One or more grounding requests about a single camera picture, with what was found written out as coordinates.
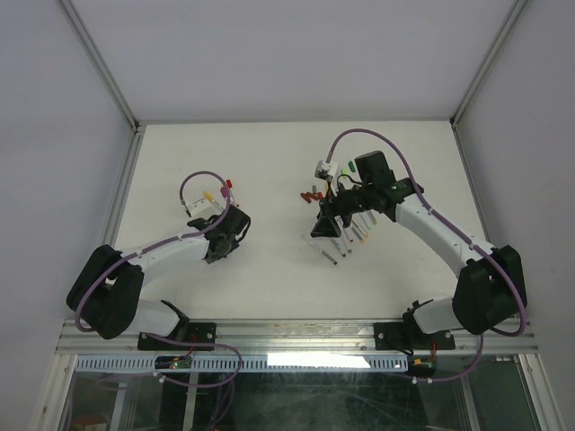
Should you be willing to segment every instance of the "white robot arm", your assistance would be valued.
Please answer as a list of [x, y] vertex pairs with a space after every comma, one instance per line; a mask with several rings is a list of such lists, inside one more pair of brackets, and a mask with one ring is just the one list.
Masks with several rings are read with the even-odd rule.
[[[145, 247], [116, 251], [102, 245], [96, 249], [70, 290], [67, 305], [76, 311], [98, 277], [120, 262], [80, 307], [82, 319], [104, 339], [113, 339], [124, 331], [177, 339], [178, 333], [186, 331], [187, 316], [167, 301], [140, 299], [142, 288], [193, 262], [205, 260], [210, 264], [225, 258], [239, 247], [251, 224], [250, 217], [235, 206], [230, 206], [226, 216], [216, 223], [219, 215], [205, 199], [193, 204], [190, 217], [191, 221], [173, 237]], [[211, 225], [209, 232], [197, 235]]]
[[335, 217], [348, 227], [353, 214], [376, 210], [418, 235], [446, 262], [458, 279], [456, 292], [452, 298], [413, 303], [403, 314], [410, 338], [462, 327], [479, 335], [493, 328], [518, 312], [509, 279], [526, 306], [521, 259], [514, 249], [497, 249], [441, 215], [424, 198], [421, 186], [415, 189], [410, 178], [395, 179], [382, 152], [364, 154], [355, 162], [361, 181], [353, 181], [355, 185], [345, 189], [336, 179], [337, 191], [331, 186], [334, 163], [318, 164], [315, 176], [327, 180], [330, 188], [319, 201], [320, 213], [311, 236], [338, 237], [341, 229]]

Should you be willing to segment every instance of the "glass panel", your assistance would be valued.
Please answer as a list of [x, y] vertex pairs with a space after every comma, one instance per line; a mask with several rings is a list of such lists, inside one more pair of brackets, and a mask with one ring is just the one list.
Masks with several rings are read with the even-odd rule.
[[[441, 374], [472, 357], [441, 356]], [[216, 373], [170, 374], [216, 383]], [[467, 382], [418, 383], [382, 373], [241, 373], [218, 389], [160, 384], [152, 375], [76, 373], [60, 429], [83, 431], [536, 431], [514, 362], [485, 357]], [[475, 406], [470, 412], [469, 406]], [[220, 420], [214, 424], [214, 418]]]

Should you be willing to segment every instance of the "cable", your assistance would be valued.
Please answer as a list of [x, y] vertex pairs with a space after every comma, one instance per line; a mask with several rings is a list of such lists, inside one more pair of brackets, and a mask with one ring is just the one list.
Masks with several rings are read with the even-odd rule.
[[184, 386], [186, 388], [199, 388], [199, 389], [208, 389], [208, 388], [217, 388], [218, 386], [223, 386], [228, 382], [231, 382], [239, 373], [240, 370], [242, 369], [242, 363], [243, 363], [243, 359], [242, 359], [242, 354], [240, 353], [240, 351], [233, 347], [233, 346], [229, 346], [227, 344], [219, 344], [219, 343], [187, 343], [184, 341], [175, 341], [173, 339], [167, 339], [166, 337], [161, 337], [159, 335], [155, 335], [155, 334], [146, 334], [148, 337], [151, 337], [153, 339], [157, 339], [159, 341], [162, 341], [163, 343], [167, 343], [167, 344], [171, 344], [173, 346], [185, 346], [185, 347], [221, 347], [224, 348], [226, 350], [231, 350], [232, 352], [235, 353], [235, 355], [238, 358], [237, 361], [237, 367], [235, 368], [235, 370], [228, 375], [224, 380], [222, 380], [221, 382], [218, 383], [206, 383], [206, 384], [199, 384], [199, 383], [185, 383], [185, 382], [180, 382], [178, 380], [174, 380], [168, 376], [166, 376], [165, 374], [162, 373], [157, 373], [158, 375], [160, 375], [163, 379], [165, 379], [167, 382], [170, 383], [174, 383], [174, 384], [179, 384], [180, 386]]
[[[183, 182], [181, 183], [180, 186], [180, 201], [181, 203], [184, 205], [184, 208], [186, 209], [186, 211], [189, 213], [190, 211], [188, 210], [188, 207], [186, 207], [185, 205], [185, 200], [183, 198], [183, 189], [186, 185], [186, 183], [191, 180], [194, 177], [197, 177], [199, 175], [209, 175], [211, 177], [216, 178], [217, 180], [219, 180], [219, 182], [222, 183], [222, 185], [224, 187], [227, 188], [227, 183], [224, 181], [224, 179], [222, 177], [220, 177], [219, 175], [217, 175], [214, 172], [211, 171], [197, 171], [197, 172], [193, 172], [190, 175], [188, 175]], [[148, 245], [147, 247], [145, 247], [144, 249], [142, 249], [141, 253], [142, 254], [146, 254], [150, 251], [154, 251], [155, 249], [158, 249], [160, 247], [163, 247], [166, 244], [172, 243], [172, 242], [177, 242], [180, 241], [183, 238], [194, 238], [197, 236], [201, 236], [205, 233], [208, 233], [209, 231], [215, 229], [220, 223], [222, 223], [224, 221], [224, 218], [226, 218], [228, 211], [230, 210], [230, 206], [232, 205], [231, 202], [231, 198], [230, 195], [228, 194], [226, 196], [226, 207], [224, 208], [224, 211], [222, 212], [222, 214], [219, 215], [219, 217], [217, 218], [217, 220], [210, 224], [208, 227], [206, 227], [205, 229], [202, 229], [200, 231], [197, 232], [192, 232], [192, 233], [186, 233], [184, 234], [182, 237], [179, 236], [172, 236], [170, 238], [166, 238], [164, 240], [161, 240], [159, 242], [156, 242], [152, 245]], [[78, 330], [80, 330], [81, 332], [93, 332], [93, 329], [90, 328], [89, 326], [84, 326], [82, 324], [82, 322], [80, 321], [81, 316], [82, 316], [82, 310], [84, 309], [86, 302], [88, 301], [88, 298], [90, 297], [90, 295], [93, 293], [94, 290], [96, 290], [96, 288], [98, 288], [98, 286], [106, 279], [106, 277], [111, 274], [117, 267], [119, 267], [120, 265], [122, 265], [123, 263], [127, 262], [130, 259], [134, 259], [136, 256], [138, 255], [138, 253], [130, 253], [126, 256], [123, 256], [122, 258], [120, 258], [117, 262], [115, 262], [113, 265], [111, 265], [110, 267], [108, 267], [104, 272], [102, 272], [102, 274], [96, 278], [96, 281], [94, 281], [92, 283], [92, 285], [88, 288], [88, 290], [86, 290], [84, 296], [82, 296], [82, 299], [80, 299], [80, 303], [78, 304], [77, 308], [75, 309], [75, 314], [74, 314], [74, 324], [75, 326], [78, 328]]]
[[428, 382], [428, 383], [452, 382], [461, 377], [465, 377], [470, 372], [472, 372], [475, 369], [475, 367], [479, 364], [479, 361], [482, 358], [482, 354], [483, 354], [483, 334], [479, 336], [479, 347], [477, 348], [477, 354], [475, 355], [475, 359], [473, 360], [471, 365], [465, 368], [461, 373], [449, 375], [448, 377], [439, 377], [437, 379], [429, 379], [428, 377], [412, 377], [407, 374], [397, 374], [397, 376], [403, 379], [410, 379], [410, 380], [415, 379], [416, 382]]
[[496, 332], [500, 335], [505, 335], [507, 337], [518, 337], [519, 335], [521, 335], [525, 331], [525, 328], [527, 325], [527, 316], [526, 316], [525, 307], [523, 305], [523, 301], [521, 299], [521, 295], [519, 294], [518, 289], [515, 287], [515, 284], [513, 283], [511, 278], [509, 278], [509, 276], [507, 275], [505, 270], [500, 266], [500, 264], [495, 261], [494, 258], [492, 258], [481, 247], [479, 247], [476, 244], [473, 244], [473, 241], [471, 238], [469, 238], [465, 233], [463, 233], [459, 228], [457, 228], [457, 226], [452, 224], [449, 220], [447, 220], [444, 216], [442, 216], [438, 211], [436, 211], [435, 209], [433, 209], [431, 207], [431, 204], [423, 196], [423, 193], [421, 192], [420, 186], [415, 181], [415, 178], [413, 176], [413, 172], [411, 171], [411, 167], [407, 163], [407, 159], [405, 159], [405, 156], [403, 155], [403, 153], [400, 151], [400, 149], [392, 141], [387, 139], [385, 136], [383, 136], [383, 135], [381, 135], [381, 134], [379, 134], [373, 130], [369, 130], [367, 128], [351, 128], [349, 130], [346, 130], [346, 131], [340, 133], [340, 135], [335, 138], [335, 141], [333, 141], [332, 147], [330, 148], [330, 151], [327, 154], [325, 162], [329, 163], [332, 160], [333, 152], [335, 151], [335, 147], [337, 146], [337, 144], [341, 141], [341, 139], [344, 136], [349, 135], [350, 133], [367, 133], [369, 135], [378, 137], [379, 139], [383, 140], [386, 144], [391, 146], [392, 149], [395, 151], [395, 153], [402, 160], [403, 166], [405, 167], [405, 170], [407, 171], [407, 174], [410, 177], [411, 183], [413, 184], [413, 188], [415, 189], [415, 193], [417, 193], [417, 196], [420, 199], [421, 204], [425, 207], [425, 209], [427, 209], [441, 223], [443, 223], [452, 232], [454, 232], [457, 236], [459, 236], [462, 240], [464, 240], [464, 242], [466, 242], [467, 245], [471, 246], [473, 248], [473, 250], [477, 251], [477, 253], [479, 253], [483, 258], [485, 258], [490, 263], [490, 265], [492, 265], [495, 268], [495, 270], [500, 274], [500, 276], [503, 278], [505, 283], [508, 285], [509, 290], [511, 291], [511, 294], [513, 295], [513, 298], [515, 299], [515, 302], [517, 303], [517, 307], [519, 309], [519, 328], [514, 332], [506, 332], [505, 330], [498, 330], [497, 328], [491, 328], [491, 330], [493, 330], [493, 332]]
[[[226, 393], [224, 393], [223, 396], [222, 396], [222, 386], [220, 386], [218, 388], [216, 407], [214, 408], [212, 416], [209, 420], [207, 431], [214, 431], [214, 429], [216, 428], [216, 425], [226, 417], [227, 411], [230, 410], [230, 408], [232, 407], [232, 404], [234, 404], [234, 396], [235, 396], [234, 381], [231, 381], [227, 385]], [[222, 406], [224, 405], [226, 400], [227, 400], [226, 408], [220, 414], [220, 410], [222, 409]]]

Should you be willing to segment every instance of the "black clamp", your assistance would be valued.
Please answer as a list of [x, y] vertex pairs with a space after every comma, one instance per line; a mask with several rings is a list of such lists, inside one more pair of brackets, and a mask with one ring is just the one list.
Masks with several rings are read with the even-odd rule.
[[374, 323], [376, 350], [396, 350], [413, 356], [414, 350], [433, 349], [434, 341], [436, 350], [455, 350], [456, 342], [449, 330], [440, 330], [433, 334], [424, 334], [421, 331], [413, 313], [426, 303], [414, 302], [413, 307], [403, 314], [403, 321]]

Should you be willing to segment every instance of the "white tabletop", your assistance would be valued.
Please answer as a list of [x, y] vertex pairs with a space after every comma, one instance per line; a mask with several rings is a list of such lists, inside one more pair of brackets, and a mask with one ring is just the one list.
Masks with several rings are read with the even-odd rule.
[[[456, 142], [445, 121], [370, 123], [252, 123], [148, 126], [128, 194], [116, 247], [138, 246], [177, 233], [186, 223], [178, 199], [181, 180], [198, 170], [231, 179], [240, 208], [252, 218], [241, 247], [212, 265], [190, 264], [148, 285], [146, 299], [173, 302], [191, 318], [395, 318], [416, 299], [451, 296], [456, 278], [413, 233], [376, 215], [365, 244], [355, 241], [333, 266], [300, 235], [318, 212], [299, 196], [311, 191], [314, 168], [333, 139], [347, 128], [372, 128], [407, 157], [426, 195], [465, 229], [482, 236], [481, 224]], [[334, 161], [347, 164], [381, 149], [397, 179], [406, 177], [394, 152], [368, 135], [346, 136]], [[191, 202], [211, 178], [192, 180]]]

